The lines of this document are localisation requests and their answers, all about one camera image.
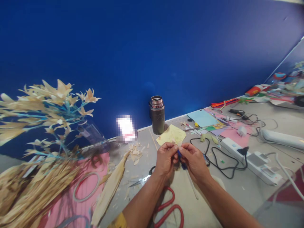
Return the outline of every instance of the artificial plant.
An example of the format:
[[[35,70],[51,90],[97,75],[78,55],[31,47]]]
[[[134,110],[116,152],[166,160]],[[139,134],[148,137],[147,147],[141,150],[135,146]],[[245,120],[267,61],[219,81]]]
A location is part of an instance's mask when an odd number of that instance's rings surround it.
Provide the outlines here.
[[[49,137],[44,140],[36,139],[29,144],[33,145],[33,149],[26,150],[27,154],[38,154],[46,156],[54,156],[51,153],[50,146],[57,144],[58,152],[65,153],[65,158],[71,157],[72,152],[68,149],[68,145],[81,135],[66,144],[66,137],[72,131],[70,125],[78,123],[85,124],[85,116],[92,116],[92,112],[85,111],[84,106],[88,103],[95,103],[100,98],[94,97],[94,90],[88,89],[86,93],[71,93],[72,85],[64,84],[57,80],[57,88],[50,86],[46,81],[43,85],[32,85],[29,88],[24,86],[23,90],[26,95],[17,97],[18,100],[11,99],[5,93],[1,94],[0,101],[0,119],[7,118],[16,120],[15,122],[2,121],[0,125],[0,146],[4,145],[18,135],[28,132],[35,128],[44,127]],[[64,128],[63,135],[58,134],[57,129]]]

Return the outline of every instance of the white power strip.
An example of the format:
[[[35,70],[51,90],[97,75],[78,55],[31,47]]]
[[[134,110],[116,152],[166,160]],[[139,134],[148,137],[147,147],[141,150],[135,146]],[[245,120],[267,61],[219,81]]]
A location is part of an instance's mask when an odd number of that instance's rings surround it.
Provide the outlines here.
[[[222,148],[226,149],[234,157],[236,157],[240,162],[245,164],[245,157],[241,155],[237,150],[242,147],[230,138],[225,138],[221,142]],[[256,151],[254,153],[247,152],[247,164],[248,169],[250,169],[255,175],[261,178],[266,184],[277,185],[282,179],[282,176],[273,172],[271,167],[267,166],[268,158]]]
[[[284,144],[299,149],[304,149],[304,139],[297,136],[287,135],[270,130],[261,130],[263,137],[272,142]]]

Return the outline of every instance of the blue paper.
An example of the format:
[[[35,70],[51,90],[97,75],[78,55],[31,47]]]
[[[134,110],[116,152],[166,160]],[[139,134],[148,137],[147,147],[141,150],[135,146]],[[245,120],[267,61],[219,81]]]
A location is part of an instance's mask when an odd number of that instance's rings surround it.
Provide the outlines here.
[[[193,119],[200,127],[218,124],[217,120],[203,109],[189,113],[188,116]]]

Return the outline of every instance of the stainless steel bottle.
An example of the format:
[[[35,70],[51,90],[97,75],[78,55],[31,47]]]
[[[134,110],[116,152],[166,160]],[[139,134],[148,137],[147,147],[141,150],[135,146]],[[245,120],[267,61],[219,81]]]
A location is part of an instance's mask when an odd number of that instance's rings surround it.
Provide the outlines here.
[[[153,133],[161,135],[165,131],[165,106],[161,96],[153,96],[149,102]]]

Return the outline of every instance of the plug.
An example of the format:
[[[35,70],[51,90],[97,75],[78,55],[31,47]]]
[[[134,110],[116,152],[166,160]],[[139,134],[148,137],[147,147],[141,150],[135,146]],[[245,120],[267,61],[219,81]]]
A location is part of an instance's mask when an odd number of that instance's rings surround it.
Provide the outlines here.
[[[246,156],[248,150],[249,150],[249,147],[244,147],[244,148],[238,149],[237,151],[238,151],[241,155]]]

